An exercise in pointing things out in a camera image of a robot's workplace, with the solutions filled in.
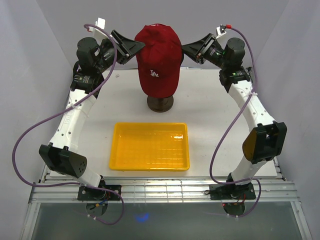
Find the dark wooden mannequin stand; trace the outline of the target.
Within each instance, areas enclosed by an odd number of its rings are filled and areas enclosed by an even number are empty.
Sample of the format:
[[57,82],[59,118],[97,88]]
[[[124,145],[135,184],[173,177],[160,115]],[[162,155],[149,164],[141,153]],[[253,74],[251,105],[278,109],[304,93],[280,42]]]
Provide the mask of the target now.
[[147,106],[156,113],[169,111],[174,105],[174,97],[171,95],[165,98],[147,97]]

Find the black cap red trim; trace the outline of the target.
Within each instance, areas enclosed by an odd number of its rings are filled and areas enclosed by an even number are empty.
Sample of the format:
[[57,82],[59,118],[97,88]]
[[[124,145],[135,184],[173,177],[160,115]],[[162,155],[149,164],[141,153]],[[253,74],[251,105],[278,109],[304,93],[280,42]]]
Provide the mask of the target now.
[[144,93],[153,98],[172,96],[178,88],[183,60],[184,54],[182,53],[180,61],[169,60],[150,67],[149,75],[145,77],[143,84]]

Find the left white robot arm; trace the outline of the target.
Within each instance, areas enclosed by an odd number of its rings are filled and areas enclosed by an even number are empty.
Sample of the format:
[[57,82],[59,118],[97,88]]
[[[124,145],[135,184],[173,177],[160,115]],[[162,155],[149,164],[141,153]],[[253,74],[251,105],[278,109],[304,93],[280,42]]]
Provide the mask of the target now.
[[111,36],[101,43],[93,37],[84,37],[77,43],[78,60],[73,68],[66,112],[49,143],[39,148],[39,155],[51,171],[90,186],[88,193],[95,200],[106,195],[106,187],[103,177],[88,167],[87,158],[77,153],[81,132],[97,101],[99,85],[105,80],[103,73],[113,63],[124,65],[145,47],[143,42],[128,39],[115,30]]

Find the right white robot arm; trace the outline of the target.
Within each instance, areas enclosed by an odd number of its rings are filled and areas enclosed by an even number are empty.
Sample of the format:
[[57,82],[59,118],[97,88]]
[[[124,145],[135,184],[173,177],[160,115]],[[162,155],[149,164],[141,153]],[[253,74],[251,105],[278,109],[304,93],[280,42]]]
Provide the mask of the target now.
[[221,47],[211,33],[182,46],[183,53],[194,62],[209,61],[219,67],[220,83],[237,103],[239,114],[244,116],[250,131],[235,170],[229,173],[226,182],[216,181],[209,187],[212,199],[255,199],[252,181],[266,163],[281,154],[287,134],[286,124],[276,121],[259,100],[256,85],[243,67],[243,58],[249,49],[244,37],[232,37]]

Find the aluminium frame rail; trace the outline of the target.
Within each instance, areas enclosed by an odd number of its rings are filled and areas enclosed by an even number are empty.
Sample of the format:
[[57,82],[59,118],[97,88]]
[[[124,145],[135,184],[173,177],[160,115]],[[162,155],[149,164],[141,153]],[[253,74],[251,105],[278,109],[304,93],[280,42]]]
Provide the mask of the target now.
[[[137,70],[116,70],[91,108],[78,142],[78,152],[88,166],[110,184],[122,185],[126,202],[207,202],[204,191],[210,174],[224,180],[243,156],[242,144],[249,133],[241,117],[221,147],[217,144],[238,113],[238,105],[226,93],[216,69],[180,72],[172,109],[155,113],[147,107]],[[186,171],[117,171],[109,167],[112,138],[118,122],[186,123],[189,162]]]

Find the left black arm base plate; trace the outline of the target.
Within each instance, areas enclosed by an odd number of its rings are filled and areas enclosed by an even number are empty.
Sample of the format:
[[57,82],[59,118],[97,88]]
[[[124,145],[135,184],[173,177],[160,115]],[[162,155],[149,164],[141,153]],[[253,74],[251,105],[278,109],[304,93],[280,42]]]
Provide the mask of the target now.
[[[114,191],[121,195],[122,186],[119,184],[105,185],[103,188]],[[104,190],[96,190],[85,186],[80,186],[77,195],[78,201],[119,201],[120,197],[114,193]]]

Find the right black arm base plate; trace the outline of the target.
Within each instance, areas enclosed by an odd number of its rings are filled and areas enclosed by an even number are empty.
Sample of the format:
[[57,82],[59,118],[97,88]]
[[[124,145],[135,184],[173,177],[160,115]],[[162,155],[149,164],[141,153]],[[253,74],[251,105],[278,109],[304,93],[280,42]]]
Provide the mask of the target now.
[[211,200],[255,200],[256,194],[252,183],[245,185],[235,184],[210,184],[209,189],[204,191],[210,195]]

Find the yellow plastic tray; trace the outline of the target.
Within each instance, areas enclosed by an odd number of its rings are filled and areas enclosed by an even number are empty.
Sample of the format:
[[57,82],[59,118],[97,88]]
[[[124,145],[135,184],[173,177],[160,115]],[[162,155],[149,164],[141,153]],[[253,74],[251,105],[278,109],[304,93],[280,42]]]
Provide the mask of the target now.
[[190,168],[188,127],[182,122],[118,122],[109,168],[115,171],[171,171]]

